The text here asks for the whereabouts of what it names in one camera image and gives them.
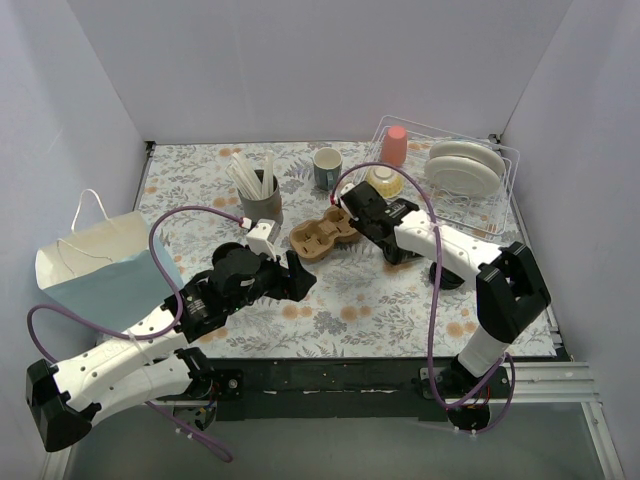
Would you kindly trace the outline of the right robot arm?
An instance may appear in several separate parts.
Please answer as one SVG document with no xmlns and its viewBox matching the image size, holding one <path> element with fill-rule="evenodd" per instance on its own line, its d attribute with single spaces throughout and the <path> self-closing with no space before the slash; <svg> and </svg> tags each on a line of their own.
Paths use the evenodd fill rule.
<svg viewBox="0 0 640 480">
<path fill-rule="evenodd" d="M 345 186 L 339 205 L 388 263 L 422 256 L 442 265 L 443 287 L 462 283 L 475 289 L 479 327 L 453 362 L 452 383 L 464 397 L 479 395 L 489 384 L 490 368 L 551 303 L 532 251 L 520 242 L 502 247 L 436 227 L 418 205 L 404 199 L 389 203 L 366 182 Z"/>
</svg>

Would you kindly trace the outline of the white blue paper bag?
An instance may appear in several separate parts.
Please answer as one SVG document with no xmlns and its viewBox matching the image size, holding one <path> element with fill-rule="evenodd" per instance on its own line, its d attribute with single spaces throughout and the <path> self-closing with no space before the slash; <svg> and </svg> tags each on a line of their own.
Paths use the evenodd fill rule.
<svg viewBox="0 0 640 480">
<path fill-rule="evenodd" d="M 150 227 L 135 210 L 70 233 L 38 250 L 38 287 L 81 318 L 122 331 L 147 316 L 172 291 L 158 270 L 156 254 L 176 286 L 181 274 L 159 240 L 149 248 Z"/>
</svg>

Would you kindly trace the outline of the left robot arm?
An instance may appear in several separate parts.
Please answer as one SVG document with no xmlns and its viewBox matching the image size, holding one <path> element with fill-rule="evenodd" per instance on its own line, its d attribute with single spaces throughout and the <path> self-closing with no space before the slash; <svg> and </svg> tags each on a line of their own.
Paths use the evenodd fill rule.
<svg viewBox="0 0 640 480">
<path fill-rule="evenodd" d="M 193 342 L 267 297 L 299 302 L 315 285 L 296 252 L 284 257 L 226 243 L 195 275 L 130 329 L 73 358 L 49 357 L 26 370 L 26 401 L 48 452 L 83 439 L 102 420 L 166 396 L 193 400 L 225 389 Z"/>
</svg>

